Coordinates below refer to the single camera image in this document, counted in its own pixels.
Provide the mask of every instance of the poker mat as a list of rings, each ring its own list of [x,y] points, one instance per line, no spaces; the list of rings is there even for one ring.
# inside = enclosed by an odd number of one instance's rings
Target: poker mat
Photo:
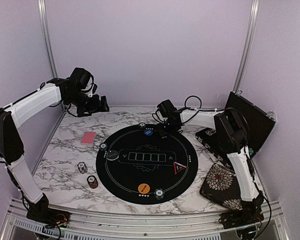
[[[155,124],[142,122],[118,130],[100,145],[96,170],[105,188],[118,198],[160,204],[190,187],[198,157],[181,133],[162,138]]]

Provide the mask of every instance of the white wall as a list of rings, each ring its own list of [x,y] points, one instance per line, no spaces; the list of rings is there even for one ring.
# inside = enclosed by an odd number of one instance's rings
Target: white wall
[[[0,107],[51,78],[37,1],[0,1]],[[47,109],[20,128],[31,169],[60,114],[60,108]],[[0,164],[0,229],[15,193],[16,188]]]
[[[271,199],[279,199],[292,240],[300,240],[300,0],[260,1],[241,89],[277,115],[255,162]]]
[[[198,95],[224,107],[243,52],[252,1],[47,0],[56,68],[95,75],[110,105],[181,106]]]

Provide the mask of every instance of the marble surface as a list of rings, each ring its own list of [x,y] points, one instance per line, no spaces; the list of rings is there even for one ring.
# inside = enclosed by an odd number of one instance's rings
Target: marble surface
[[[212,155],[204,151],[195,139],[197,126],[182,127],[183,135],[192,143],[198,155],[198,172],[192,185],[177,198],[154,205],[140,205],[121,200],[111,194],[101,183],[96,171],[99,145],[119,129],[140,122],[156,123],[149,107],[112,107],[110,112],[76,118],[66,114],[55,132],[34,179],[47,195],[51,204],[74,209],[121,214],[174,215],[202,212],[222,212],[226,208],[199,194],[199,189],[212,166]],[[85,132],[96,132],[93,145],[82,145]],[[85,162],[87,173],[81,174],[77,164]],[[99,186],[89,187],[87,177],[96,176]]]

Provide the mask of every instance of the vent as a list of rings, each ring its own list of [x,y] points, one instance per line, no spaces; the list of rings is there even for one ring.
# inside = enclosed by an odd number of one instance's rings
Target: vent
[[[37,234],[42,234],[46,236],[59,236],[58,229],[46,229],[44,228],[43,223],[33,222],[28,219],[21,219],[16,217],[14,221],[14,226],[29,230],[31,232],[35,232]],[[90,234],[84,233],[76,233],[70,232],[66,228],[61,229],[61,238],[62,240],[127,240],[127,238],[119,238],[119,237],[102,237],[102,236],[93,236]],[[212,234],[205,236],[197,236],[197,237],[182,237],[182,238],[174,238],[175,240],[221,240],[220,234]]]

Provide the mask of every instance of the red triangle marker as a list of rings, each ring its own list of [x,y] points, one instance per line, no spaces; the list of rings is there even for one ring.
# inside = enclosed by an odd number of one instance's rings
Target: red triangle marker
[[[187,167],[178,163],[178,162],[174,162],[174,174],[176,175],[177,173],[181,172],[183,169],[186,169]]]

